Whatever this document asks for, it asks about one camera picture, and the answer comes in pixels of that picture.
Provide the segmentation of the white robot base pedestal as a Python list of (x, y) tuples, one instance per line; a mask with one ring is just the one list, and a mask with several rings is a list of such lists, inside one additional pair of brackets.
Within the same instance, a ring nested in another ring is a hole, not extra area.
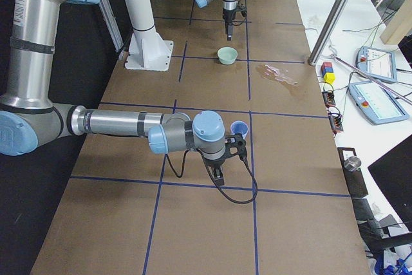
[(156, 31), (150, 0), (125, 0), (133, 35), (125, 67), (129, 70), (167, 71), (174, 43)]

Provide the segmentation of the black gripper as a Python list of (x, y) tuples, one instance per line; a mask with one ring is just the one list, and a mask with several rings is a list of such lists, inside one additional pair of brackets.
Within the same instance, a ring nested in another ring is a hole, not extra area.
[(227, 35), (227, 41), (231, 41), (233, 38), (233, 20), (235, 17), (235, 10), (223, 9), (223, 19), (225, 23), (225, 34)]
[(223, 164), (225, 161), (226, 159), (224, 157), (213, 160), (203, 157), (203, 162), (207, 168), (207, 172), (210, 178), (214, 179), (214, 183), (217, 186), (225, 185), (223, 176)]

